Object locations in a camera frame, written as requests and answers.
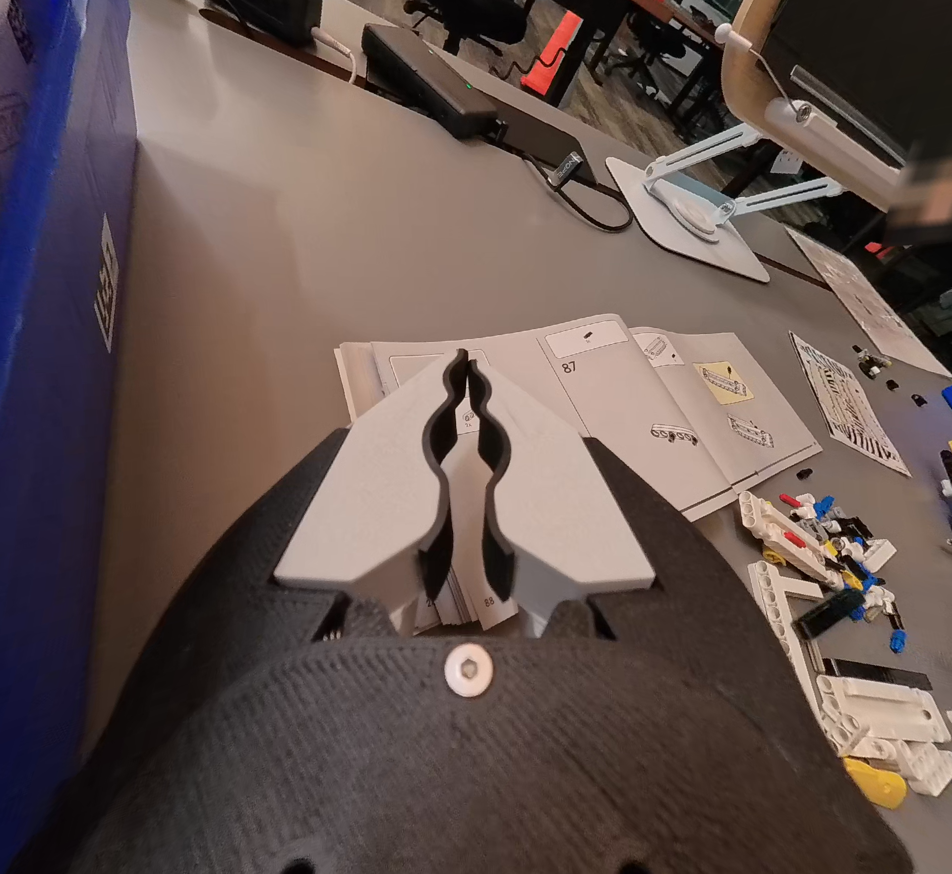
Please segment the computer monitor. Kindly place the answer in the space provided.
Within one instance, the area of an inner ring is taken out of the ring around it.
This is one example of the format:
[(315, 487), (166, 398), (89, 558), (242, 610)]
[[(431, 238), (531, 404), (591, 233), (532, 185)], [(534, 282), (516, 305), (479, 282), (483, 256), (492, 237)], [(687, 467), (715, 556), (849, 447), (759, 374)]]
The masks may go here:
[(951, 0), (743, 0), (723, 33), (732, 115), (880, 211), (950, 162)]

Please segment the blue plastic storage bin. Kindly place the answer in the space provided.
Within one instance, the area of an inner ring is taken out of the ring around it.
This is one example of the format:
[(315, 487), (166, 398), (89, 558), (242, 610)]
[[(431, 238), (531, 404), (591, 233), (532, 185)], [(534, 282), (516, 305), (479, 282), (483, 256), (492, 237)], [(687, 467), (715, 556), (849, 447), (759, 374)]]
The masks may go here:
[(75, 772), (136, 159), (129, 0), (2, 0), (1, 858)]

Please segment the dark translucent lego beam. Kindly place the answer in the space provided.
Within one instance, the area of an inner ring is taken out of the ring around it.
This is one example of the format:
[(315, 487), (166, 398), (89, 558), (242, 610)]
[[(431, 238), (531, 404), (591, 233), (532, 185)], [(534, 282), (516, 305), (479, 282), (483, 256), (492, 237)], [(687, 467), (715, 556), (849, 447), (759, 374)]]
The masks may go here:
[(816, 640), (857, 611), (863, 614), (865, 597), (862, 590), (851, 587), (834, 592), (793, 620), (793, 630), (804, 641)]

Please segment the black flat docking station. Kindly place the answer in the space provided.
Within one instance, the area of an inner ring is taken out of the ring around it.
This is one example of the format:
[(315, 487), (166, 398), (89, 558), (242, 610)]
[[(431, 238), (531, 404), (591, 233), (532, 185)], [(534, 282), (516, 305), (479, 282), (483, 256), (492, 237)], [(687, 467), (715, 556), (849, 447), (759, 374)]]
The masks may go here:
[(560, 166), (569, 154), (579, 154), (581, 165), (574, 179), (592, 189), (600, 185), (572, 134), (503, 102), (497, 103), (496, 111), (495, 124), (482, 136), (488, 143), (511, 154), (527, 154), (547, 169)]

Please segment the lego instruction booklet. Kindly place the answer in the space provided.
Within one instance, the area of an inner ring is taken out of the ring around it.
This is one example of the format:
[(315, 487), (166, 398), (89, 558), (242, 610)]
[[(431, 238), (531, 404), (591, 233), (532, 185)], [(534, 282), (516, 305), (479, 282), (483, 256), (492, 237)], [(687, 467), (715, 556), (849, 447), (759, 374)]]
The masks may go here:
[(628, 328), (616, 314), (456, 341), (340, 344), (351, 421), (458, 349), (597, 439), (690, 522), (822, 450), (736, 334)]

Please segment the black power adapter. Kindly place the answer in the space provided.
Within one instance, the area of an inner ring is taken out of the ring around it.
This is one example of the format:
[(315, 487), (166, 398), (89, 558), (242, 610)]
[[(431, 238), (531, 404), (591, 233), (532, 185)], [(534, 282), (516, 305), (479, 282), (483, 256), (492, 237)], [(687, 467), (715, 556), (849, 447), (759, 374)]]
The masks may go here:
[(501, 121), (495, 103), (472, 87), (411, 29), (365, 24), (367, 75), (412, 107), (424, 111), (455, 139), (495, 137)]

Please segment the white monitor stand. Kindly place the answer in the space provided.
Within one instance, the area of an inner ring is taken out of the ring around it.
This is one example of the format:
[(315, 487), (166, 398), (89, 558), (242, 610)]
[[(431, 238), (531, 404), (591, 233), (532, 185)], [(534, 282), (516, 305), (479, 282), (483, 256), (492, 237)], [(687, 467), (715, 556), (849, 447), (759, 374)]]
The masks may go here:
[[(716, 201), (675, 182), (676, 175), (741, 147), (769, 139), (823, 175), (746, 197)], [(618, 157), (605, 166), (644, 234), (657, 246), (724, 272), (768, 284), (763, 264), (739, 233), (749, 214), (832, 198), (845, 191), (888, 210), (904, 161), (883, 160), (834, 120), (803, 100), (771, 100), (764, 119), (740, 123), (641, 169)]]

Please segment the flat black lego strip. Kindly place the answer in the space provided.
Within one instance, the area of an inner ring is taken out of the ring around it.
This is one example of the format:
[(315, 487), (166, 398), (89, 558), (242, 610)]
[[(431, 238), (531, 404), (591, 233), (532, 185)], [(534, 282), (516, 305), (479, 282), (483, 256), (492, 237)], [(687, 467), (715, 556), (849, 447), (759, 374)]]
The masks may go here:
[(823, 673), (830, 677), (850, 678), (926, 692), (933, 691), (929, 677), (919, 671), (880, 666), (840, 658), (823, 657)]

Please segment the white lego beam assembly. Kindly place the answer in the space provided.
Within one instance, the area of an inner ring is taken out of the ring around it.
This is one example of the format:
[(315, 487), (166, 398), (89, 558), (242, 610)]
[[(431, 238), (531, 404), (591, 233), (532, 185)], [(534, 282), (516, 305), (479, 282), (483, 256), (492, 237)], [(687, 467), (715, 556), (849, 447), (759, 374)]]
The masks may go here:
[(844, 589), (841, 574), (833, 567), (833, 557), (824, 542), (748, 490), (740, 493), (739, 507), (743, 526), (787, 564), (832, 590)]

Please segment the pile of small lego pieces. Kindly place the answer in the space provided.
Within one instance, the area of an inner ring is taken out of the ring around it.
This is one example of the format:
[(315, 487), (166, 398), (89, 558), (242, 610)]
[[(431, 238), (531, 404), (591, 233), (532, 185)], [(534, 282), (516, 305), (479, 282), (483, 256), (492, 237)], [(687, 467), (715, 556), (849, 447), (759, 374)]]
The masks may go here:
[(794, 524), (826, 544), (833, 557), (832, 565), (841, 574), (845, 587), (866, 594), (863, 614), (857, 611), (850, 619), (870, 624), (885, 618), (891, 629), (889, 649), (896, 655), (903, 654), (907, 631), (896, 597), (879, 574), (896, 552), (891, 542), (874, 537), (868, 525), (837, 506), (833, 496), (781, 494), (779, 500), (788, 508), (788, 518)]

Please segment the yellow lego piece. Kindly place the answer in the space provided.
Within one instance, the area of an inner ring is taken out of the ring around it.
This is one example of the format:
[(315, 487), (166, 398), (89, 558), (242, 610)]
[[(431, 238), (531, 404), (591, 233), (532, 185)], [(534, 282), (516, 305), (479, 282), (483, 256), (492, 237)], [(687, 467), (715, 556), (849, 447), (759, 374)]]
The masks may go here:
[(875, 768), (851, 757), (844, 757), (840, 761), (863, 796), (876, 807), (896, 810), (902, 805), (908, 794), (908, 786), (900, 774)]

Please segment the zebra print sticker sheet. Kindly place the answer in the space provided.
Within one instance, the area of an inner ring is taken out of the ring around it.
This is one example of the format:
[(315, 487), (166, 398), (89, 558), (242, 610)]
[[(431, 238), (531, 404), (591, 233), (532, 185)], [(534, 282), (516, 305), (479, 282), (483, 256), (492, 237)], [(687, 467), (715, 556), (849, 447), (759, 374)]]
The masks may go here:
[(875, 415), (855, 374), (798, 334), (789, 332), (789, 337), (830, 436), (865, 458), (910, 478), (908, 466)]
[(790, 226), (785, 229), (879, 354), (950, 378), (951, 372), (946, 366), (899, 318), (851, 260)]

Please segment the white lego panel assembly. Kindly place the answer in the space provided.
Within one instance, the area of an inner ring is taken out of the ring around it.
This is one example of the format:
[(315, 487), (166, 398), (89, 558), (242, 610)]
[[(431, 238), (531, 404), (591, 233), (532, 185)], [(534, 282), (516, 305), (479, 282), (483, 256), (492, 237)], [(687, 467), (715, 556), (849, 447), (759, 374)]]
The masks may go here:
[(848, 677), (817, 676), (817, 714), (839, 757), (899, 774), (920, 794), (950, 784), (950, 729), (931, 693)]

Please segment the white lego frame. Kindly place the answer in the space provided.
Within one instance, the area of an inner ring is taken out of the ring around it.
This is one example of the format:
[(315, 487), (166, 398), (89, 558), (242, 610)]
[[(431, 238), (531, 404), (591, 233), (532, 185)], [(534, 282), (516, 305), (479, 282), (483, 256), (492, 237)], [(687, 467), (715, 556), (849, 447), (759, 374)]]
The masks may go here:
[(812, 669), (807, 665), (800, 637), (793, 627), (789, 597), (808, 602), (820, 602), (824, 594), (818, 584), (785, 576), (778, 568), (764, 560), (747, 566), (752, 594), (798, 680), (812, 689)]

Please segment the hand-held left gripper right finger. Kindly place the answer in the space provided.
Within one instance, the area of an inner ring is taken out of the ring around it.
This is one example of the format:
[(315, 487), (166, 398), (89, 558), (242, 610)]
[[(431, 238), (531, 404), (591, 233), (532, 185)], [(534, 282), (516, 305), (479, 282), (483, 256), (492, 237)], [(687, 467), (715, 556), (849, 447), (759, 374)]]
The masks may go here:
[(656, 572), (589, 442), (497, 369), (468, 367), (468, 617), (646, 590)]

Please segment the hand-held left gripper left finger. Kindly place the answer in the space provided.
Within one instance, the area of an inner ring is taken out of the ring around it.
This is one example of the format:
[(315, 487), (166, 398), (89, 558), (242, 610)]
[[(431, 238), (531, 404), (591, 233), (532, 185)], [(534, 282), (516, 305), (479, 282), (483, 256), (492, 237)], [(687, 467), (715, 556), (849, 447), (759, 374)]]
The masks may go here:
[(360, 416), (274, 570), (276, 582), (377, 601), (399, 632), (439, 595), (453, 556), (446, 457), (470, 357), (447, 352)]

